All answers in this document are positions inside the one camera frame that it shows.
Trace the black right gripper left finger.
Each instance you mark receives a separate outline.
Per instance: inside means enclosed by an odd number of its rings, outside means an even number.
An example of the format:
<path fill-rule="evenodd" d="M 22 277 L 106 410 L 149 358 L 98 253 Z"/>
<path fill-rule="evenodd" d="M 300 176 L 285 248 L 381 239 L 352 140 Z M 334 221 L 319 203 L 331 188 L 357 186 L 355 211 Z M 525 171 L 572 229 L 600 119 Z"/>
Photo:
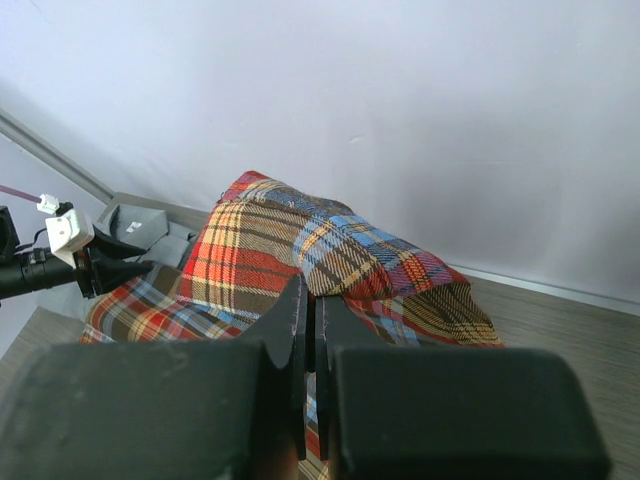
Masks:
<path fill-rule="evenodd" d="M 1 409 L 5 479 L 294 479 L 306 455 L 308 291 L 232 339 L 66 344 Z"/>

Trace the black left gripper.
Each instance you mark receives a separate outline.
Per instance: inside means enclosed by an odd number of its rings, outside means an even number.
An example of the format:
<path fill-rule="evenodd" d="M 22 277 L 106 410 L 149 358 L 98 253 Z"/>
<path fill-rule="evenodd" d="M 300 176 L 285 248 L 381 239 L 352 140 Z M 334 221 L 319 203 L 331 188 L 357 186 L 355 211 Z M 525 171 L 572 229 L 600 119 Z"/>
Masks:
<path fill-rule="evenodd" d="M 141 247 L 127 244 L 94 226 L 94 237 L 76 254 L 73 269 L 46 248 L 19 246 L 19 238 L 9 208 L 1 208 L 1 298 L 3 300 L 28 293 L 76 283 L 82 295 L 93 298 L 107 294 L 130 280 L 145 276 L 153 266 L 123 261 L 147 253 Z M 91 266 L 89 248 L 107 258 Z"/>

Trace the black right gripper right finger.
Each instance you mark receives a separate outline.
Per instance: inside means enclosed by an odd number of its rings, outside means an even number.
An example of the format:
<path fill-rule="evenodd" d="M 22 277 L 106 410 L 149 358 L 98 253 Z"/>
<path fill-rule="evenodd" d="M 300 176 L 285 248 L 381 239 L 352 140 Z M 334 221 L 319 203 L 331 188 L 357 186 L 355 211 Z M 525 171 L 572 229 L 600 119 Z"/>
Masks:
<path fill-rule="evenodd" d="M 321 456 L 332 479 L 606 479 L 581 384 L 531 348 L 391 346 L 339 297 L 315 303 Z"/>

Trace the red brown plaid shirt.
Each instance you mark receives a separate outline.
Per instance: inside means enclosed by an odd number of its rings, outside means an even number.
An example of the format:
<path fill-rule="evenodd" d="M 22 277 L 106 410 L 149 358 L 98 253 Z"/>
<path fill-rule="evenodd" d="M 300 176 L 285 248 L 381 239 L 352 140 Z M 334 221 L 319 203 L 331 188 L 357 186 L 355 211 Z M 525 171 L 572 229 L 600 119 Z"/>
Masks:
<path fill-rule="evenodd" d="M 327 471 L 316 399 L 317 300 L 341 298 L 391 346 L 500 345 L 461 273 L 340 202 L 255 171 L 216 203 L 183 270 L 144 263 L 153 266 L 148 274 L 92 307 L 80 344 L 232 339 L 276 304 L 293 277 L 304 281 L 305 457 Z"/>

